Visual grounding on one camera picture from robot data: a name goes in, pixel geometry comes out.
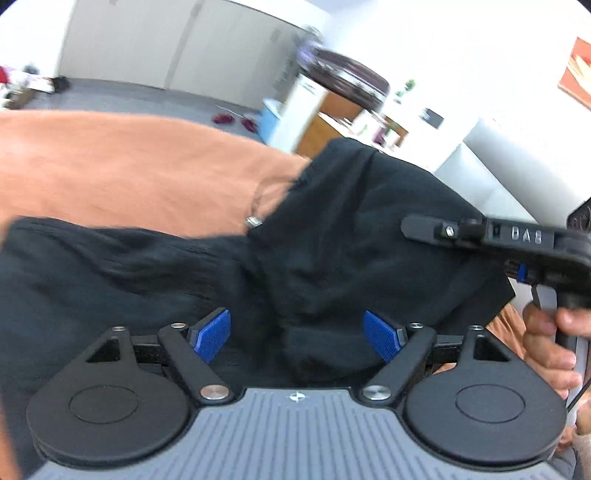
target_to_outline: red cloth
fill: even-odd
[[[8,73],[0,67],[0,83],[8,83]]]

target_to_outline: black plastic bracket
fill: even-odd
[[[195,353],[177,329],[170,325],[163,327],[158,331],[158,340],[175,381],[189,394],[196,406],[221,405],[234,399],[230,387]],[[227,388],[228,395],[219,400],[207,399],[202,389],[209,385]]]
[[[27,422],[47,458],[96,467],[124,465],[160,450],[189,414],[182,390],[142,370],[128,330],[113,327],[36,393]]]
[[[409,340],[397,355],[362,388],[359,401],[368,407],[395,406],[424,374],[426,359],[437,334],[427,326],[408,327]],[[372,387],[385,387],[388,398],[372,400],[366,392]]]
[[[464,337],[462,335],[437,335],[437,340],[427,357],[427,365],[457,362]]]
[[[467,331],[455,368],[409,392],[403,415],[434,451],[480,466],[547,459],[566,421],[561,398],[481,326]]]

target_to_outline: wooden cabinet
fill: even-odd
[[[78,0],[60,74],[163,88],[196,0]]]
[[[320,105],[320,113],[326,113],[329,117],[336,119],[344,118],[349,122],[355,120],[362,110],[363,107],[334,92],[328,92],[324,102]]]
[[[225,0],[205,0],[170,89],[260,109],[294,48],[297,27]]]
[[[329,141],[342,137],[343,135],[339,131],[316,115],[297,147],[297,154],[302,157],[314,158],[324,150]]]

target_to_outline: red slipper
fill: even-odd
[[[219,113],[212,118],[212,122],[216,125],[226,125],[234,123],[234,117],[228,113]]]
[[[242,119],[242,126],[246,128],[250,133],[257,134],[258,133],[258,125],[254,122],[254,120],[250,118],[243,118]]]

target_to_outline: blue container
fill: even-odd
[[[259,126],[259,137],[263,142],[268,144],[271,135],[281,120],[281,115],[278,112],[281,102],[266,98],[263,100],[264,107],[261,112],[261,124]]]

